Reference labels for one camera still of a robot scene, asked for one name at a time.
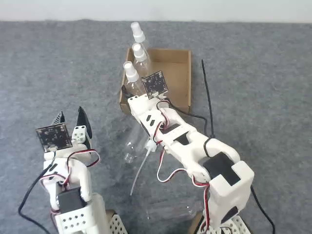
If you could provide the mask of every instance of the white spray cap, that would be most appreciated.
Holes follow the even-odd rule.
[[[125,62],[123,68],[126,71],[126,77],[129,82],[136,82],[139,79],[138,73],[130,61]]]
[[[142,43],[145,41],[145,35],[139,25],[138,22],[133,22],[130,25],[132,32],[133,32],[133,37],[135,38],[135,41],[137,43]]]
[[[133,54],[135,55],[137,61],[143,62],[147,59],[146,53],[139,43],[134,43],[132,45]]]

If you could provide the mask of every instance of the circuit board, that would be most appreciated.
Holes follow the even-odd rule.
[[[66,149],[73,146],[65,123],[37,128],[36,132],[45,152]]]
[[[155,72],[145,78],[142,78],[142,82],[148,99],[152,99],[168,91],[162,71]]]

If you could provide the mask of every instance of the white wall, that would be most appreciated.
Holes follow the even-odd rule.
[[[312,22],[312,0],[0,0],[0,20]]]

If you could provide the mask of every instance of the robotic arm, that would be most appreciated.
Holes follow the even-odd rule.
[[[89,166],[99,162],[91,149],[92,131],[85,111],[80,107],[71,139],[61,119],[51,126],[37,129],[45,150],[43,164],[53,166],[40,179],[50,195],[51,216],[60,234],[127,234],[115,212],[108,215],[101,195],[92,193]],[[91,153],[98,158],[88,166]]]
[[[190,178],[209,183],[209,217],[213,228],[237,215],[247,203],[254,172],[235,149],[199,133],[169,102],[147,95],[128,99],[131,114],[147,134],[174,156]]]

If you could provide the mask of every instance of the white wire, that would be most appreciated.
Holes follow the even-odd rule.
[[[134,188],[135,188],[138,175],[140,174],[141,169],[142,169],[142,167],[143,167],[143,165],[144,165],[144,163],[145,163],[145,161],[146,161],[146,159],[147,159],[147,156],[150,154],[150,151],[151,151],[151,149],[148,149],[148,151],[147,151],[147,153],[146,153],[146,155],[145,155],[145,158],[143,159],[143,161],[142,161],[142,163],[141,163],[141,165],[140,165],[140,167],[139,167],[139,169],[138,169],[138,171],[137,171],[137,173],[136,173],[136,177],[135,177],[135,179],[134,179],[134,181],[133,181],[133,184],[132,184],[132,187],[131,187],[130,196],[132,196],[132,193],[133,193],[133,190],[134,190]]]
[[[200,227],[199,227],[199,229],[200,229],[200,233],[201,234],[205,234],[207,231],[208,231],[208,229],[209,229],[209,227],[208,227],[208,214],[207,214],[207,212],[209,212],[207,209],[206,209],[206,202],[208,202],[208,200],[206,201],[206,199],[205,199],[205,196],[206,196],[206,194],[205,194],[205,192],[206,192],[206,189],[207,188],[205,188],[205,190],[204,190],[204,206],[205,206],[205,223],[206,223],[206,226],[204,227],[204,229],[203,229],[203,231],[201,230],[201,226],[202,225],[200,225]]]
[[[166,183],[168,182],[173,176],[175,173],[177,173],[178,171],[185,171],[187,172],[187,170],[185,168],[178,168],[178,169],[175,169],[168,178],[166,178],[165,180],[162,180],[159,178],[159,171],[160,171],[160,168],[161,168],[161,165],[162,165],[162,160],[164,158],[164,154],[165,154],[165,150],[162,151],[161,155],[160,155],[160,163],[159,163],[159,167],[158,167],[158,170],[157,170],[157,179],[161,182],[161,183]]]
[[[204,188],[204,187],[207,186],[207,185],[197,185],[197,184],[195,183],[195,177],[194,177],[194,175],[192,175],[192,183],[193,183],[194,186],[196,186],[196,187],[198,187],[198,188]]]

